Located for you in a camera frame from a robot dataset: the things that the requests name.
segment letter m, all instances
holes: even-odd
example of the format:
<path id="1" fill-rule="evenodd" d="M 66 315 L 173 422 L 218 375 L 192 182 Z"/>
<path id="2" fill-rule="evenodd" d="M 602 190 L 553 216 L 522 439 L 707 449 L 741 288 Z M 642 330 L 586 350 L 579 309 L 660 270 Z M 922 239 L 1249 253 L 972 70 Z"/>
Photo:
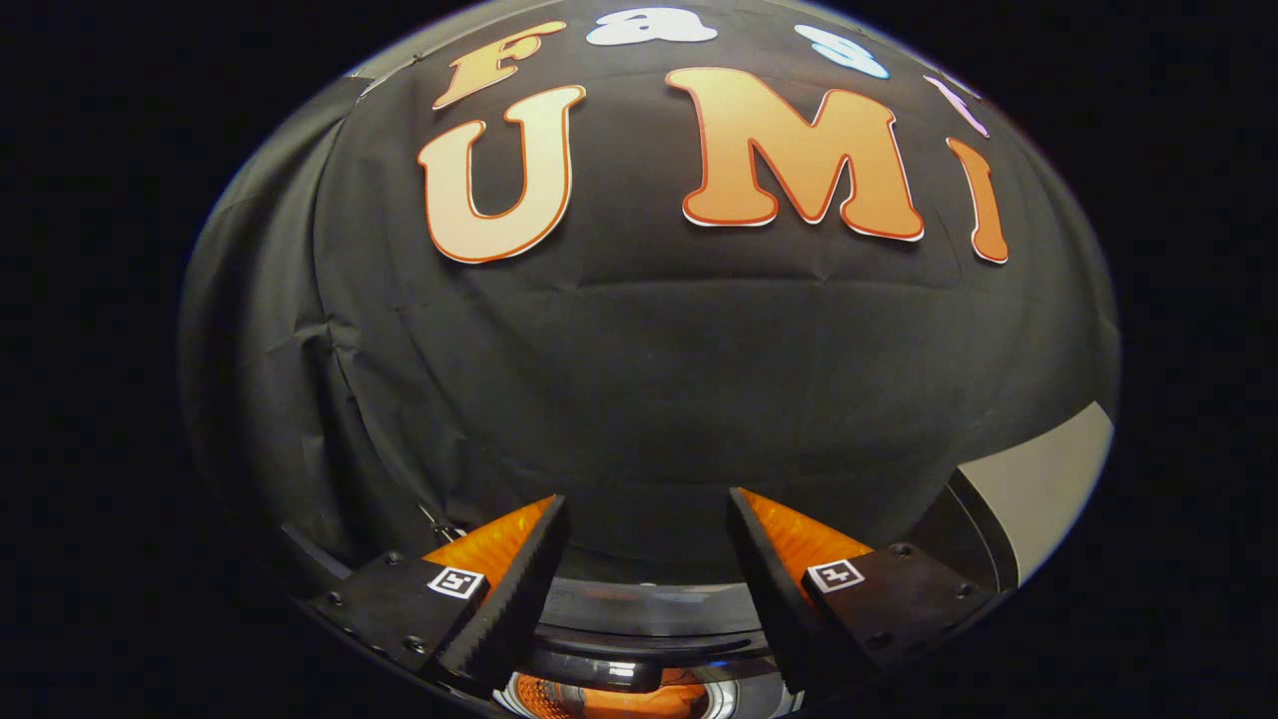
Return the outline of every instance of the letter m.
<path id="1" fill-rule="evenodd" d="M 685 68 L 667 74 L 666 83 L 691 95 L 700 124 L 702 186 L 684 198 L 684 216 L 693 222 L 753 226 L 777 216 L 777 198 L 755 176 L 758 151 L 808 222 L 826 216 L 846 163 L 852 189 L 840 215 L 847 226 L 910 241 L 923 236 L 892 133 L 896 116 L 882 103 L 831 89 L 809 123 L 741 70 Z"/>

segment white letter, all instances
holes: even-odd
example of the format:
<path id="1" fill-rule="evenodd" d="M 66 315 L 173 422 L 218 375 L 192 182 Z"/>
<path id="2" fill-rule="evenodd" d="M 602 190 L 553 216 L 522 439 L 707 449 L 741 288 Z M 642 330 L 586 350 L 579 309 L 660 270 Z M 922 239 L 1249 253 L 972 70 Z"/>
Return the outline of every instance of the white letter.
<path id="1" fill-rule="evenodd" d="M 649 40 L 702 42 L 718 37 L 718 31 L 703 26 L 697 13 L 675 8 L 621 10 L 594 22 L 601 27 L 585 36 L 590 45 L 631 45 Z"/>
<path id="2" fill-rule="evenodd" d="M 845 68 L 860 70 L 870 77 L 887 79 L 887 70 L 874 60 L 874 55 L 870 55 L 869 50 L 851 40 L 817 29 L 812 26 L 795 26 L 795 32 L 812 40 L 814 42 L 812 49 L 820 52 L 827 60 Z"/>

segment orange letter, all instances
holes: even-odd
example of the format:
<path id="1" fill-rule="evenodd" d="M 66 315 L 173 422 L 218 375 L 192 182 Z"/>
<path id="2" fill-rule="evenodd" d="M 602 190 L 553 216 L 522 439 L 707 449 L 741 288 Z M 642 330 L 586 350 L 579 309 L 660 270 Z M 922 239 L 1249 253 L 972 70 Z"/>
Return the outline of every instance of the orange letter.
<path id="1" fill-rule="evenodd" d="M 685 68 L 666 83 L 688 91 L 702 129 L 702 186 L 684 198 L 684 216 L 699 225 L 763 225 L 777 198 L 754 175 L 758 149 L 804 220 L 826 216 L 835 185 L 851 166 L 852 192 L 840 206 L 863 234 L 916 240 L 923 217 L 892 134 L 892 111 L 846 89 L 831 89 L 808 123 L 759 78 L 726 68 Z"/>
<path id="2" fill-rule="evenodd" d="M 449 65 L 450 68 L 456 68 L 456 72 L 452 73 L 452 84 L 449 86 L 447 92 L 435 101 L 433 107 L 438 110 L 445 105 L 451 105 L 472 92 L 478 92 L 489 84 L 498 83 L 515 74 L 519 72 L 519 68 L 515 65 L 504 68 L 501 66 L 501 61 L 528 57 L 542 46 L 542 38 L 537 37 L 538 34 L 551 34 L 566 27 L 567 24 L 560 20 L 551 20 L 523 32 L 516 32 L 492 45 L 484 45 L 469 55 L 458 57 Z"/>
<path id="3" fill-rule="evenodd" d="M 506 110 L 524 140 L 524 192 L 500 215 L 481 215 L 470 193 L 470 146 L 483 120 L 459 125 L 422 147 L 417 163 L 426 172 L 426 226 L 431 239 L 459 262 L 487 262 L 524 252 L 550 234 L 573 192 L 567 109 L 585 97 L 579 84 L 525 97 Z"/>
<path id="4" fill-rule="evenodd" d="M 976 212 L 976 226 L 971 230 L 971 248 L 983 259 L 1002 264 L 1007 262 L 1007 240 L 1003 239 L 1003 222 L 998 220 L 998 202 L 994 201 L 994 184 L 989 180 L 989 162 L 971 147 L 952 137 L 946 144 L 962 162 L 967 174 L 967 189 L 971 190 L 971 203 Z"/>

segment white panel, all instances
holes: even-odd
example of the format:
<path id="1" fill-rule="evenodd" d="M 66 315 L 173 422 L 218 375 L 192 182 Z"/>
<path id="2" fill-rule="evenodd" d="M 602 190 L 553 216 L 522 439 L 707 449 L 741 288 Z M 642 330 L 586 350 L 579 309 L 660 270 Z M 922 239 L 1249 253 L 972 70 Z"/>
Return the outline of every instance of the white panel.
<path id="1" fill-rule="evenodd" d="M 1113 423 L 1093 402 L 1025 444 L 958 469 L 993 511 L 1024 585 L 1082 512 L 1109 455 Z"/>

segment black background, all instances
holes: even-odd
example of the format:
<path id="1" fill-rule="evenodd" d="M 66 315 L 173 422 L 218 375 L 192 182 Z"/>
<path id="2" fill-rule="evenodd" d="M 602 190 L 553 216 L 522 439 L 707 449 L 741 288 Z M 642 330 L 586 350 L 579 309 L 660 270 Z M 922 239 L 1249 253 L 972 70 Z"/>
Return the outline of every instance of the black background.
<path id="1" fill-rule="evenodd" d="M 18 342 L 50 383 L 32 481 L 13 483 L 33 489 L 14 503 L 13 633 L 28 641 L 12 654 L 33 706 L 17 715 L 431 715 L 332 651 L 239 554 L 193 476 L 173 363 L 184 263 L 234 171 L 312 93 L 445 10 L 54 3 L 10 23 L 31 47 L 10 101 L 35 119 L 13 135 L 10 186 L 36 195 L 13 268 L 50 335 Z M 1258 152 L 1229 149 L 1258 121 L 1228 97 L 1236 28 L 1174 5 L 847 11 L 970 80 L 1057 163 L 1111 259 L 1125 377 L 1113 453 L 1059 552 L 982 626 L 828 715 L 1252 713 L 1241 690 L 1260 669 L 1235 646 L 1259 613 L 1226 599 L 1259 572 L 1242 556 L 1268 469 L 1238 435 L 1260 340 L 1237 318 L 1261 305 L 1264 238 L 1208 193 Z"/>

